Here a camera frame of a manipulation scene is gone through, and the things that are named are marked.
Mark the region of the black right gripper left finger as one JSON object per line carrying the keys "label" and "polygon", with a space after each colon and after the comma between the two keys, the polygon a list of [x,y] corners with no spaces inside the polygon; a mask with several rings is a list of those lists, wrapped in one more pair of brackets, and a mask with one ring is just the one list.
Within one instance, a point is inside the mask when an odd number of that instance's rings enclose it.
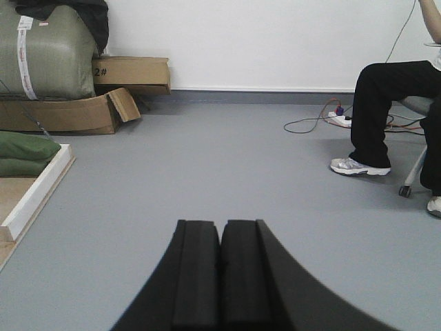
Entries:
{"label": "black right gripper left finger", "polygon": [[213,222],[178,221],[163,257],[113,330],[218,330],[219,254]]}

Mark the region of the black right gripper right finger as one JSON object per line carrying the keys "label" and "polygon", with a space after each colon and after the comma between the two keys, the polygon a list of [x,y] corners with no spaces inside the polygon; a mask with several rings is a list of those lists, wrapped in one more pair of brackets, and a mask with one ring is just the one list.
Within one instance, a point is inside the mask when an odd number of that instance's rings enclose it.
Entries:
{"label": "black right gripper right finger", "polygon": [[222,330],[392,330],[308,272],[263,220],[230,220],[221,239]]}

